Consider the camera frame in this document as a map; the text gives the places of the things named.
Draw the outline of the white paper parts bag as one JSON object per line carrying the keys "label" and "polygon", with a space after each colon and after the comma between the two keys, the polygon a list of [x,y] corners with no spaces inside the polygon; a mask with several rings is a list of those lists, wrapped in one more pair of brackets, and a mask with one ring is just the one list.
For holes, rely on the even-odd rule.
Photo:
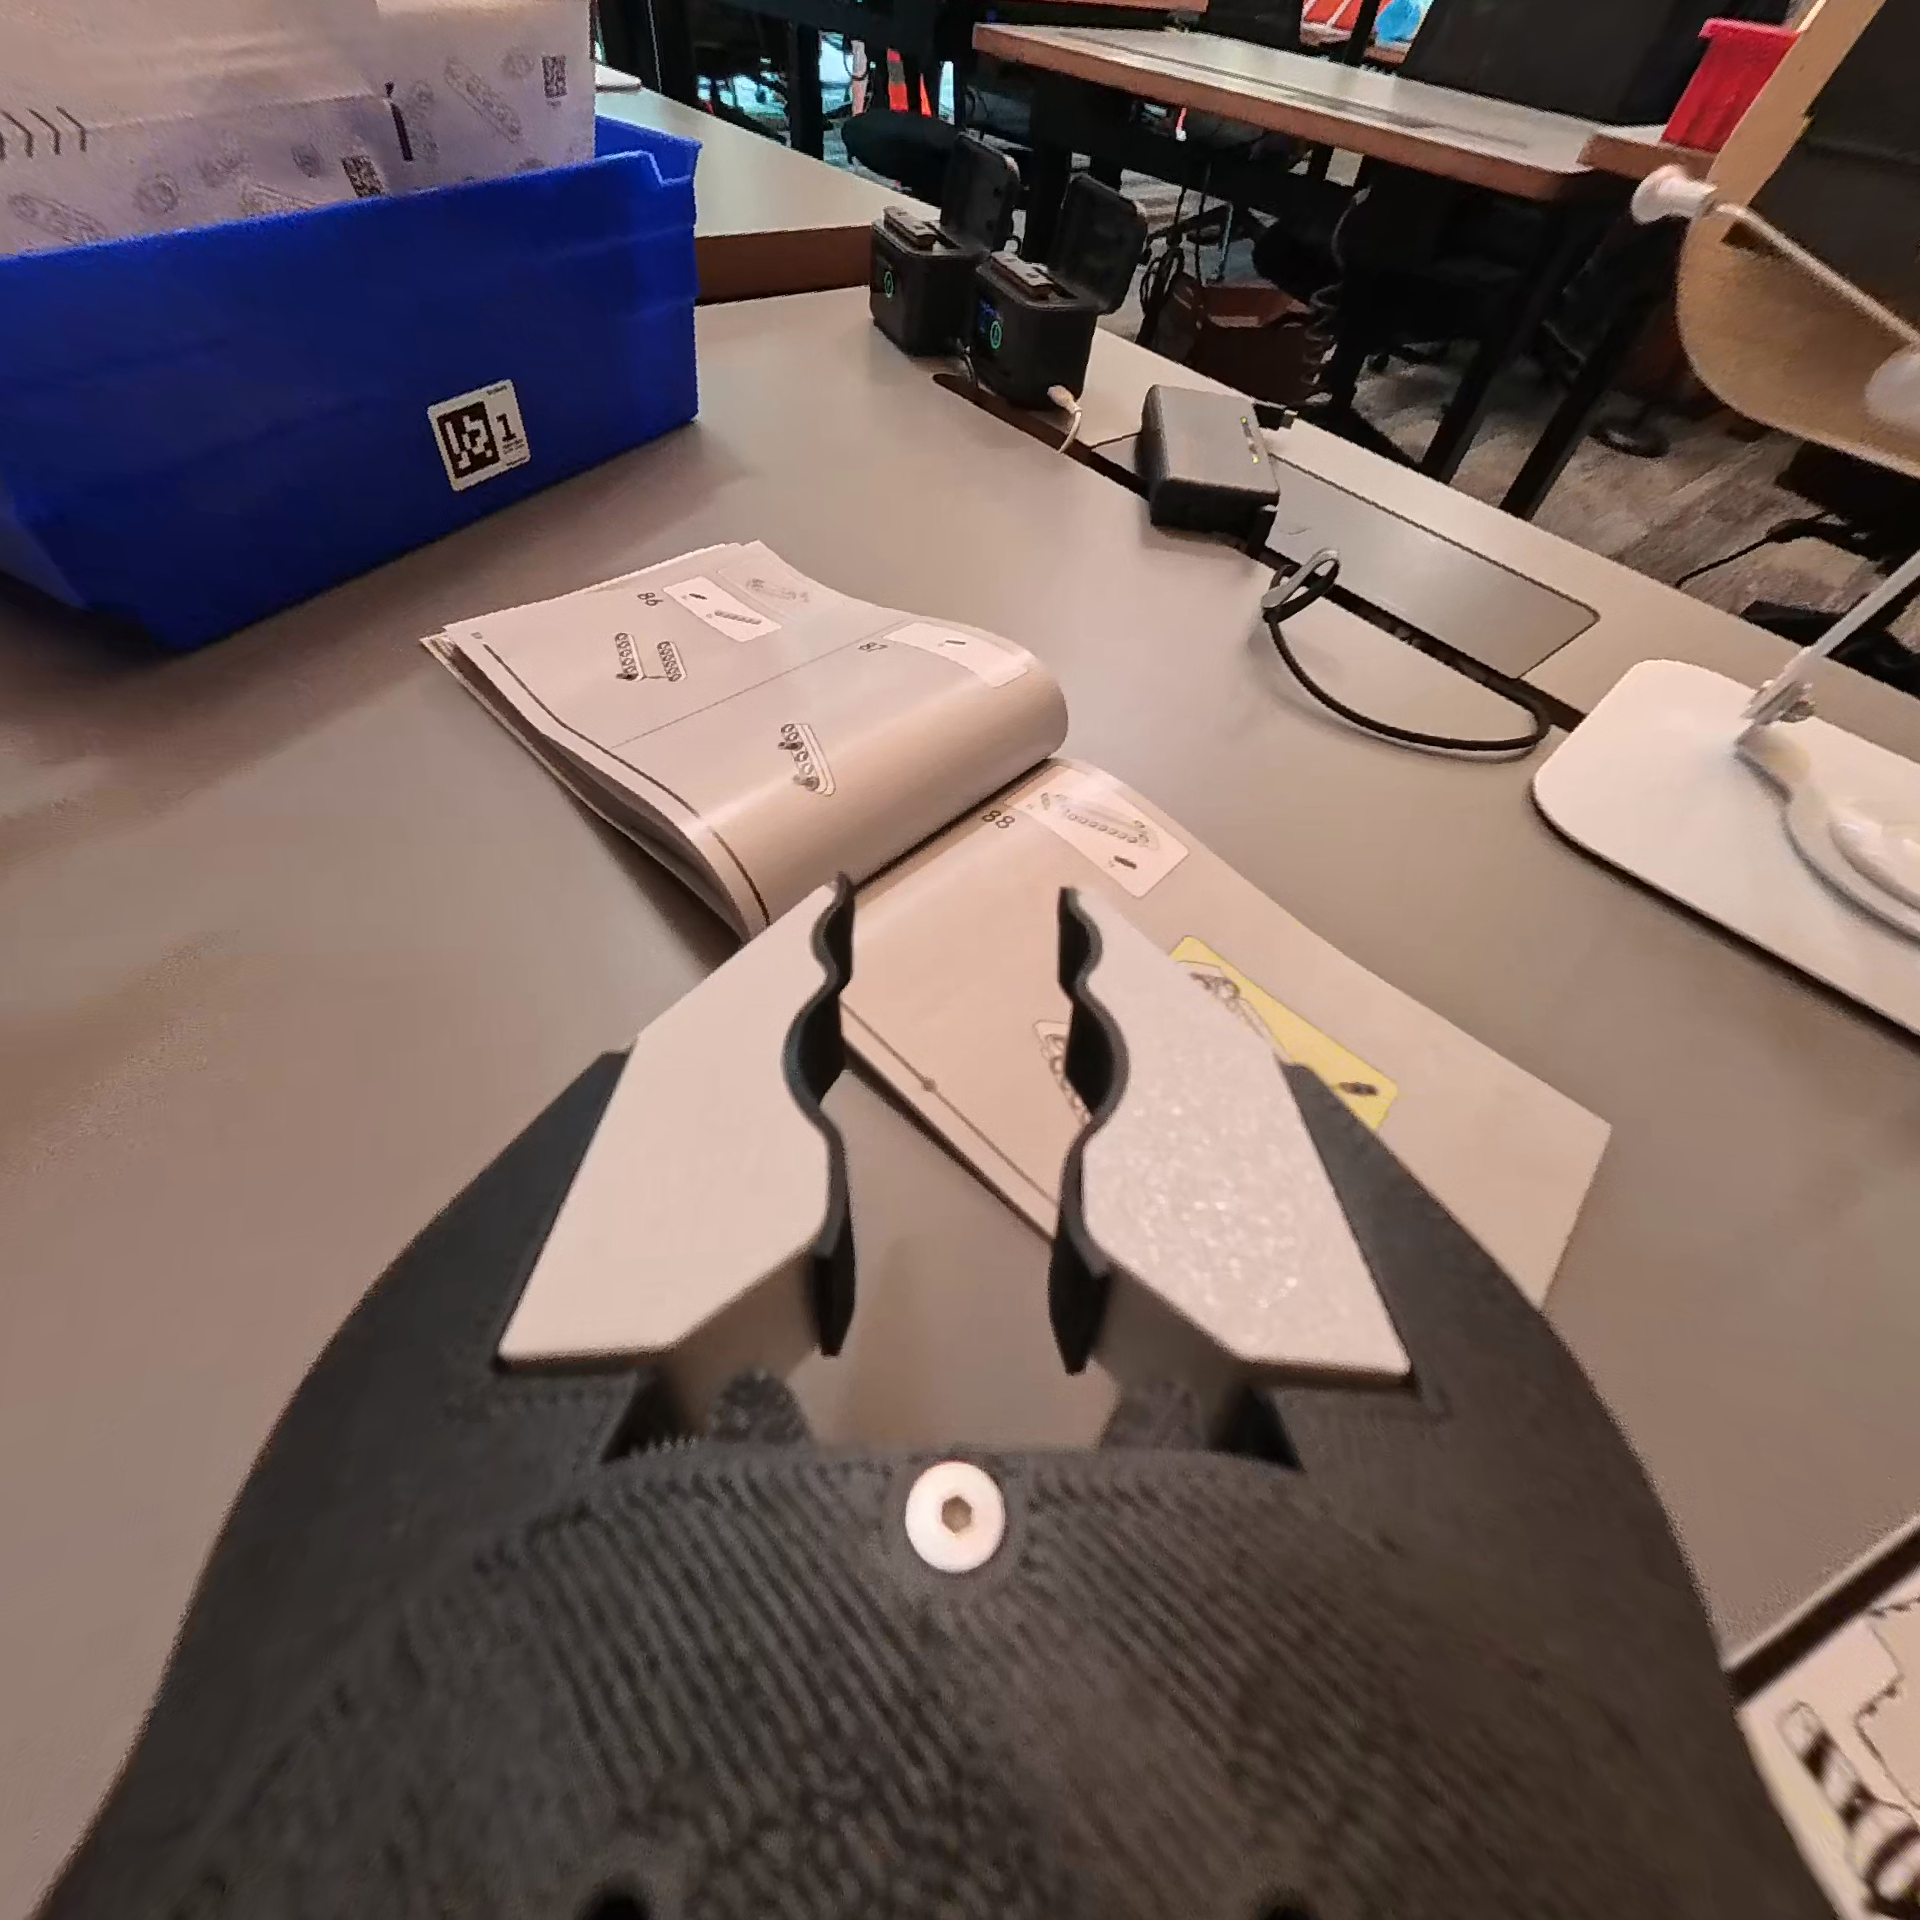
{"label": "white paper parts bag", "polygon": [[5,99],[2,257],[380,200],[401,171],[370,93],[200,112]]}
{"label": "white paper parts bag", "polygon": [[370,93],[401,186],[593,145],[591,5],[5,3],[2,19],[5,99],[200,112]]}

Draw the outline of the red plastic bin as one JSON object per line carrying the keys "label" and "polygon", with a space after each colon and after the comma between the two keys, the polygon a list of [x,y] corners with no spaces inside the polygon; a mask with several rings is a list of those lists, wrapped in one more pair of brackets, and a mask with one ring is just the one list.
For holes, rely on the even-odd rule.
{"label": "red plastic bin", "polygon": [[1713,16],[1699,36],[1703,56],[1666,120],[1663,142],[1690,154],[1720,154],[1797,43],[1797,28]]}

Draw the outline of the blue plastic bin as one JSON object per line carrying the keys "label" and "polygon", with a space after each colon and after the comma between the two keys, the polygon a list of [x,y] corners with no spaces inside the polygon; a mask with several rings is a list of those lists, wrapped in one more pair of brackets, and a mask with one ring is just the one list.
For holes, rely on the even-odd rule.
{"label": "blue plastic bin", "polygon": [[5,259],[5,577],[188,654],[691,424],[700,155]]}

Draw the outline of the background wooden table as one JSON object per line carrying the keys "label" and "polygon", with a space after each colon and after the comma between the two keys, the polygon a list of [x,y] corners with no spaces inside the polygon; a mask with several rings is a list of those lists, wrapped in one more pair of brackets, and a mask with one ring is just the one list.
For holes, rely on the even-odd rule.
{"label": "background wooden table", "polygon": [[[1354,154],[1368,176],[1378,168],[1507,202],[1546,209],[1540,245],[1527,257],[1513,294],[1476,332],[1468,372],[1453,388],[1427,452],[1416,465],[1452,485],[1489,417],[1496,384],[1577,272],[1632,220],[1625,209],[1640,186],[1663,170],[1700,180],[1713,154],[1675,146],[1660,129],[1603,129],[1575,116],[1493,104],[1457,86],[1391,77],[1363,65],[1335,65],[1197,33],[981,20],[972,50],[1018,66],[1036,80],[1032,137],[1036,202],[1029,232],[1053,234],[1065,187],[1053,178],[1072,155],[1123,160],[1113,104],[1151,104],[1208,112],[1219,121],[1287,137],[1314,152]],[[1665,300],[1679,242],[1649,242],[1652,265],[1623,270],[1613,312],[1595,346],[1577,362],[1555,414],[1533,441],[1499,507],[1531,522],[1591,435],[1617,378],[1640,348],[1649,317]],[[1354,411],[1361,362],[1376,353],[1356,320],[1357,294],[1341,294],[1328,378],[1330,397],[1317,402],[1327,432],[1409,465],[1385,435]]]}

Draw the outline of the instruction booklet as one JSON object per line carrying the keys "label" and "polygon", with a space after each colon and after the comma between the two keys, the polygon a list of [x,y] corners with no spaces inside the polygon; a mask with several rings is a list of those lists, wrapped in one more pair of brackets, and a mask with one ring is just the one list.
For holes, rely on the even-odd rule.
{"label": "instruction booklet", "polygon": [[1064,688],[1013,641],[847,596],[753,542],[451,622],[424,650],[738,938],[852,881],[856,1057],[1032,1229],[1051,1234],[1085,1123],[1057,898],[1089,886],[1546,1302],[1610,1124],[1064,757]]}

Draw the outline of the white tablet stand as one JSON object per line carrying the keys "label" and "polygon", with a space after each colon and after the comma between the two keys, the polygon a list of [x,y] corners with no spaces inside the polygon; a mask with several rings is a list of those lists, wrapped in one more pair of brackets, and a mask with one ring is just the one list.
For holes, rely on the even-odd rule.
{"label": "white tablet stand", "polygon": [[[1665,168],[1629,204],[1684,240],[1711,173]],[[1708,667],[1627,667],[1531,782],[1547,825],[1656,894],[1917,1032],[1916,752],[1818,715],[1839,650],[1916,586],[1916,557],[1747,688]]]}

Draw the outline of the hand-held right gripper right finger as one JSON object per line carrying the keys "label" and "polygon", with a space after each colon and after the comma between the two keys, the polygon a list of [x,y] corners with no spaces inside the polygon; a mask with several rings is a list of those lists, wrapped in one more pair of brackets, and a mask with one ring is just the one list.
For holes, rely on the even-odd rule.
{"label": "hand-held right gripper right finger", "polygon": [[1112,898],[1065,886],[1064,1155],[1050,1330],[1067,1374],[1403,1386],[1411,1358],[1296,1075]]}

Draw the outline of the zebra sticker sheet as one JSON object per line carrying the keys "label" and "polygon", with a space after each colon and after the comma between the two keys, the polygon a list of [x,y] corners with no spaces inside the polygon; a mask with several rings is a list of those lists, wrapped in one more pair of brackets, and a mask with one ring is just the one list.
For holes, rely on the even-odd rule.
{"label": "zebra sticker sheet", "polygon": [[1754,1642],[1730,1683],[1747,1744],[1839,1915],[1917,1915],[1916,1531]]}

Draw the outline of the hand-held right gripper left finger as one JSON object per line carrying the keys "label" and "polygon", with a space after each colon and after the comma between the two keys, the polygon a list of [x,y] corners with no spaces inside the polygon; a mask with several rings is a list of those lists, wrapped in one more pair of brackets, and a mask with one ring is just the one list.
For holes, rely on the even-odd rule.
{"label": "hand-held right gripper left finger", "polygon": [[858,1301],[847,1068],[856,886],[835,877],[650,1021],[500,1332],[517,1374],[673,1388],[836,1358]]}

